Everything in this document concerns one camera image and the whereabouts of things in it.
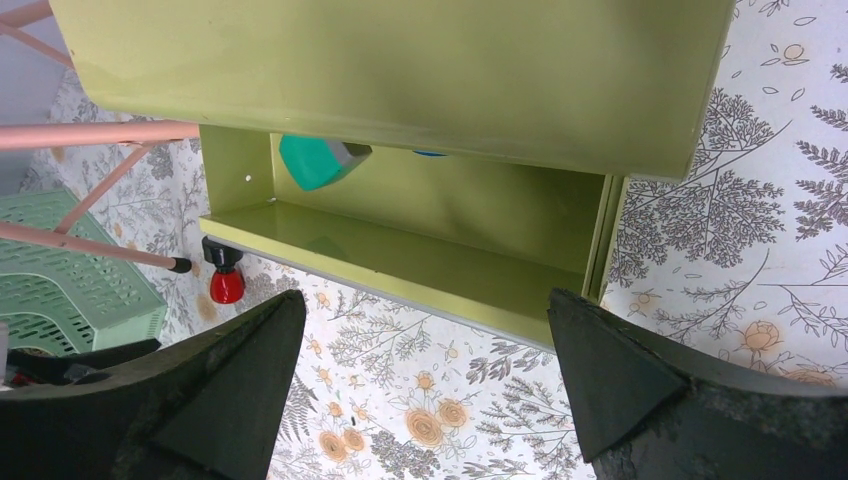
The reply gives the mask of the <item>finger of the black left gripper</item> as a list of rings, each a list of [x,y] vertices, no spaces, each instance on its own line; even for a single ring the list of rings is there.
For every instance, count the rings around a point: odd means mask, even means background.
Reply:
[[[7,385],[68,385],[96,371],[108,369],[157,351],[155,338],[67,356],[36,355],[23,349],[7,355]]]

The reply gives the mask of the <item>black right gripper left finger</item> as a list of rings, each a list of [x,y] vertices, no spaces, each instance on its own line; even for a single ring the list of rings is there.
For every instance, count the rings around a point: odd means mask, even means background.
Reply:
[[[1,396],[5,479],[262,479],[306,324],[288,290],[68,385]]]

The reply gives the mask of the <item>teal stamp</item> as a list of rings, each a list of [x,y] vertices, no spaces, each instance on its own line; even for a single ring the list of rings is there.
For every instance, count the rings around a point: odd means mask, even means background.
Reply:
[[[340,181],[372,153],[369,145],[296,135],[283,135],[278,150],[286,170],[304,191]]]

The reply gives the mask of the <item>blue stamp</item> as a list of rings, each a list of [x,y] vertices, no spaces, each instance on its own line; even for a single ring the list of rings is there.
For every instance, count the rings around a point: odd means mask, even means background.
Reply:
[[[417,155],[424,156],[424,157],[433,157],[433,158],[439,158],[439,157],[446,157],[446,156],[448,156],[448,154],[445,154],[445,153],[431,152],[431,151],[422,151],[422,150],[413,150],[413,153],[415,153],[415,154],[417,154]]]

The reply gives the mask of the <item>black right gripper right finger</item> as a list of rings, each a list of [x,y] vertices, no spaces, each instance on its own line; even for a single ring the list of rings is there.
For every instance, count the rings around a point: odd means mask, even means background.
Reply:
[[[744,368],[564,289],[548,318],[600,479],[843,479],[847,392]]]

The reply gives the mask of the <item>red and black stamp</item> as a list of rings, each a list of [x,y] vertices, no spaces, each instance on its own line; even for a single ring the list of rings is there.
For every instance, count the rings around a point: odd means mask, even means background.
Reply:
[[[209,282],[209,296],[218,304],[234,304],[245,293],[245,281],[239,262],[244,253],[204,236],[201,240],[204,260],[214,267]]]

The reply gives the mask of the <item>yellow-green drawer cabinet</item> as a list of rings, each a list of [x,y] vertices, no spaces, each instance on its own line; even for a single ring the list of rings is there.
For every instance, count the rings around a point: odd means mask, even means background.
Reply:
[[[600,296],[626,180],[689,173],[734,7],[52,3],[90,100],[199,125],[207,235],[545,350],[552,289]],[[283,135],[372,153],[304,191]]]

